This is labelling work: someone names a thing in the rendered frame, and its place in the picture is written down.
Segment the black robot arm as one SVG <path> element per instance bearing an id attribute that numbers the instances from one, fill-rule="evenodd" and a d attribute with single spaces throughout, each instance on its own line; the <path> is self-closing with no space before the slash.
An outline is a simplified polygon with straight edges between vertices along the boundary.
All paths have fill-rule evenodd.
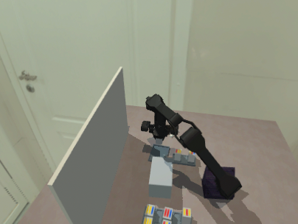
<path id="1" fill-rule="evenodd" d="M 175 113 L 168 108 L 163 102 L 162 97 L 158 94 L 154 94 L 152 97 L 146 98 L 146 109 L 154 112 L 156 119 L 166 119 L 167 122 L 174 130 L 176 139 L 180 144 L 191 152 L 194 152 L 205 163 L 211 173 L 215 176 L 216 190 L 220 192 L 220 195 L 225 199 L 230 199 L 240 188 L 242 188 L 239 180 L 232 174 L 224 171 L 221 165 L 213 158 L 213 155 L 205 147 L 205 139 L 201 135 L 201 131 L 191 121 L 183 119 L 179 113 Z M 176 135 L 175 127 L 181 122 L 191 124 L 193 127 L 188 129 L 184 134 L 180 136 L 180 139 Z M 153 137 L 155 139 L 163 139 L 167 137 L 165 124 L 158 125 L 155 122 L 153 126 Z"/>

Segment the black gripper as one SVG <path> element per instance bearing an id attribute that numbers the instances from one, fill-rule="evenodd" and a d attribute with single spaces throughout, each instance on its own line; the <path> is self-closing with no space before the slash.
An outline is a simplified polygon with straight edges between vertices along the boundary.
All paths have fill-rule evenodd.
<path id="1" fill-rule="evenodd" d="M 168 135 L 170 135 L 170 134 L 175 135 L 173 128 L 170 125 L 166 125 L 166 119 L 156 119 L 154 117 L 154 124 L 155 124 L 155 122 L 158 122 L 158 125 L 161 125 L 162 123 L 165 124 L 166 130 L 168 130 L 168 132 L 167 132 Z M 150 125 L 149 121 L 143 121 L 142 126 L 141 126 L 141 131 L 147 132 L 148 128 L 149 128 L 149 133 L 153 134 L 153 126 L 154 125 Z M 178 135 L 179 126 L 176 126 L 175 129 L 176 129 L 176 135 Z"/>

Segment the grey flat panel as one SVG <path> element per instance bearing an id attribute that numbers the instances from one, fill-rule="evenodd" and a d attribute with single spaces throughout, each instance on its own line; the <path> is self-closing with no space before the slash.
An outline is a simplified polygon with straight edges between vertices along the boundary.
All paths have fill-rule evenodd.
<path id="1" fill-rule="evenodd" d="M 69 224 L 101 224 L 127 137 L 121 66 L 47 184 Z"/>

